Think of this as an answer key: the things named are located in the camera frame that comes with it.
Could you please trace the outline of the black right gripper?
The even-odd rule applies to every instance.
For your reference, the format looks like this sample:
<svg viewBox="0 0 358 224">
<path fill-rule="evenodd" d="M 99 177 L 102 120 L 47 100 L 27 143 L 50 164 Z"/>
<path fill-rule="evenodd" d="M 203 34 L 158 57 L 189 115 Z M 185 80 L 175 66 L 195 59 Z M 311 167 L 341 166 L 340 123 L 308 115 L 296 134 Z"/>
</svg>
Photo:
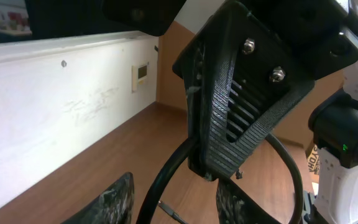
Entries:
<svg viewBox="0 0 358 224">
<path fill-rule="evenodd" d="M 358 61 L 358 5 L 353 0 L 246 0 L 318 80 Z"/>
</svg>

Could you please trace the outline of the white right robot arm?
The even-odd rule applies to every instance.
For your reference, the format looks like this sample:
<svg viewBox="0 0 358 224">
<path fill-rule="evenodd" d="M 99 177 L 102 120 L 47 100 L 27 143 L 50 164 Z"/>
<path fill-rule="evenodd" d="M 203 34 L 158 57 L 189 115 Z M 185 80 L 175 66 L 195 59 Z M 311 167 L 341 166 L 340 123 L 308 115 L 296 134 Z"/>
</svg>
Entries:
<svg viewBox="0 0 358 224">
<path fill-rule="evenodd" d="M 272 134 L 317 80 L 358 61 L 354 1 L 226 1 L 173 65 L 183 79 L 189 167 L 217 180 L 221 223 L 275 223 L 231 179 L 268 141 L 291 173 L 292 223 L 358 223 L 358 85 L 340 88 L 308 120 L 320 157 L 319 189 Z"/>
</svg>

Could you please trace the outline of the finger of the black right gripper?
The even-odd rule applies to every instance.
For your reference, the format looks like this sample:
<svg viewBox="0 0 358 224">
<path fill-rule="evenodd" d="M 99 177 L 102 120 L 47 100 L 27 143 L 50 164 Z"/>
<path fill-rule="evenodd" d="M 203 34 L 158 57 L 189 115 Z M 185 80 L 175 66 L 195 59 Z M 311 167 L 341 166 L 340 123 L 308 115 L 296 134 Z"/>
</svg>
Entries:
<svg viewBox="0 0 358 224">
<path fill-rule="evenodd" d="M 313 89 L 288 47 L 240 1 L 226 1 L 183 49 L 173 71 L 185 84 L 190 168 L 231 177 Z"/>
</svg>

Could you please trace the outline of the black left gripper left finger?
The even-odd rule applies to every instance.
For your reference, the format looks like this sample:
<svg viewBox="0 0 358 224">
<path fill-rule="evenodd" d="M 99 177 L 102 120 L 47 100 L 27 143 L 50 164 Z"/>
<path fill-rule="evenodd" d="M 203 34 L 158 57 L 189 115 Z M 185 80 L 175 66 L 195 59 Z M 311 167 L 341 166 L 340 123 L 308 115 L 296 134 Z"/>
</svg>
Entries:
<svg viewBox="0 0 358 224">
<path fill-rule="evenodd" d="M 134 197 L 134 177 L 131 172 L 126 172 L 63 224 L 131 223 Z"/>
</svg>

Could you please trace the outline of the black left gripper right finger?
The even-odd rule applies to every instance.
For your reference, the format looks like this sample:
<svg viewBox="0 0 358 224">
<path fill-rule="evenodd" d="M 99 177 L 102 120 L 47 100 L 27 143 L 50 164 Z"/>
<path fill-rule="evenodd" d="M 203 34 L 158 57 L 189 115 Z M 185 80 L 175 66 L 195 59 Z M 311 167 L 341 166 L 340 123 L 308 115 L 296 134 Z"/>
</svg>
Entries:
<svg viewBox="0 0 358 224">
<path fill-rule="evenodd" d="M 216 206 L 220 224 L 280 224 L 231 179 L 219 179 Z"/>
</svg>

